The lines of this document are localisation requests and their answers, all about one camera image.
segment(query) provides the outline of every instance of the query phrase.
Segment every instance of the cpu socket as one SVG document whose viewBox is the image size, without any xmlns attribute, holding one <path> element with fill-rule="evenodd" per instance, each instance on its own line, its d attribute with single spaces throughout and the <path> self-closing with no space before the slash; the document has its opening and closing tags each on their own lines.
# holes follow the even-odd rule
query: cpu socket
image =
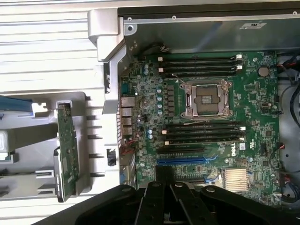
<svg viewBox="0 0 300 225">
<path fill-rule="evenodd" d="M 186 92 L 186 110 L 181 117 L 190 120 L 211 120 L 231 116 L 228 89 L 232 83 L 225 80 L 188 81 L 180 85 Z"/>
</svg>

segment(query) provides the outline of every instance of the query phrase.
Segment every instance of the green circuit board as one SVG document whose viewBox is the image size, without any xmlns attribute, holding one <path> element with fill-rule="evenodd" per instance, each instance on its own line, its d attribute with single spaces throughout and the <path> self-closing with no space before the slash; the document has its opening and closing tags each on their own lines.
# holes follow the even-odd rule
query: green circuit board
<svg viewBox="0 0 300 225">
<path fill-rule="evenodd" d="M 77 138 L 70 104 L 59 104 L 57 120 L 60 149 L 54 152 L 54 172 L 57 197 L 62 203 L 75 194 L 75 184 L 79 178 Z"/>
<path fill-rule="evenodd" d="M 232 57 L 242 55 L 242 69 L 236 75 L 226 77 L 178 78 L 164 77 L 159 72 L 161 55 L 145 56 L 135 60 L 127 74 L 121 77 L 122 97 L 135 96 L 132 112 L 133 136 L 138 134 L 136 147 L 137 183 L 155 179 L 154 166 L 158 159 L 204 157 L 205 163 L 173 165 L 177 180 L 189 181 L 205 178 L 205 185 L 225 187 L 226 168 L 246 168 L 249 189 L 239 194 L 267 205 L 278 205 L 278 174 L 270 163 L 277 163 L 278 148 L 278 84 L 276 54 L 274 52 L 228 52 L 199 54 L 166 54 L 167 60 Z M 259 76 L 260 67 L 269 68 L 267 76 Z M 228 89 L 228 104 L 231 115 L 220 117 L 216 122 L 241 122 L 245 137 L 238 142 L 208 142 L 191 146 L 203 148 L 202 152 L 158 154 L 157 149 L 165 145 L 162 131 L 167 124 L 189 123 L 180 115 L 185 111 L 186 93 L 180 88 L 185 82 L 220 81 L 231 83 Z"/>
</svg>

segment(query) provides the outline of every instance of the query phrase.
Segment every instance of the pcie card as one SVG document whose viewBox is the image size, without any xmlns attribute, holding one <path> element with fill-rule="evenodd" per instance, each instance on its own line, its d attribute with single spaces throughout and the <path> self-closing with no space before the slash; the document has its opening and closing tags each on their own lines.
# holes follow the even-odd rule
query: pcie card
<svg viewBox="0 0 300 225">
<path fill-rule="evenodd" d="M 75 194 L 79 179 L 77 138 L 71 115 L 71 105 L 63 103 L 57 110 L 60 146 L 54 151 L 56 195 L 60 203 Z"/>
</svg>

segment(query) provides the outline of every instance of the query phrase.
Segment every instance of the cable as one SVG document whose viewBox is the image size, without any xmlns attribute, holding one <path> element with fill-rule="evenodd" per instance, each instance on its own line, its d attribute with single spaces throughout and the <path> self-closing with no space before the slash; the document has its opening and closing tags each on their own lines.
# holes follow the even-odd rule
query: cable
<svg viewBox="0 0 300 225">
<path fill-rule="evenodd" d="M 297 97 L 297 95 L 300 92 L 300 83 L 298 84 L 295 92 L 293 93 L 292 97 L 291 97 L 291 101 L 290 101 L 290 112 L 291 112 L 291 116 L 293 118 L 293 120 L 295 121 L 295 123 L 297 124 L 297 126 L 300 128 L 300 123 L 298 121 L 298 118 L 296 117 L 295 111 L 294 111 L 294 103 L 295 103 L 295 99 Z"/>
<path fill-rule="evenodd" d="M 146 51 L 150 50 L 151 48 L 159 47 L 159 50 L 163 53 L 168 52 L 170 49 L 165 47 L 163 42 L 154 42 L 146 47 L 142 48 L 138 55 L 143 55 Z"/>
<path fill-rule="evenodd" d="M 295 82 L 295 81 L 293 81 L 291 75 L 288 73 L 288 70 L 285 68 L 285 66 L 283 66 L 283 65 L 281 65 L 281 64 L 277 64 L 277 66 L 278 66 L 278 67 L 281 67 L 281 68 L 285 71 L 287 77 L 289 78 L 289 81 L 291 82 L 291 85 L 294 85 L 294 82 Z"/>
<path fill-rule="evenodd" d="M 295 85 L 288 86 L 286 89 L 284 89 L 284 91 L 280 95 L 280 98 L 279 98 L 280 114 L 283 114 L 283 106 L 282 106 L 283 96 L 286 93 L 286 91 L 289 90 L 291 87 L 295 87 Z"/>
</svg>

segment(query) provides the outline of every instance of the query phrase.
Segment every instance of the blue pcie slot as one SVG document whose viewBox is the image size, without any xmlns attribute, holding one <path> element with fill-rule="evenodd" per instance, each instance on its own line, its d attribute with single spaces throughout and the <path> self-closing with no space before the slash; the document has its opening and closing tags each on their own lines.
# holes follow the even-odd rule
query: blue pcie slot
<svg viewBox="0 0 300 225">
<path fill-rule="evenodd" d="M 215 160 L 217 156 L 211 158 L 191 157 L 191 158 L 163 158 L 157 160 L 157 165 L 183 165 L 183 164 L 201 164 Z"/>
</svg>

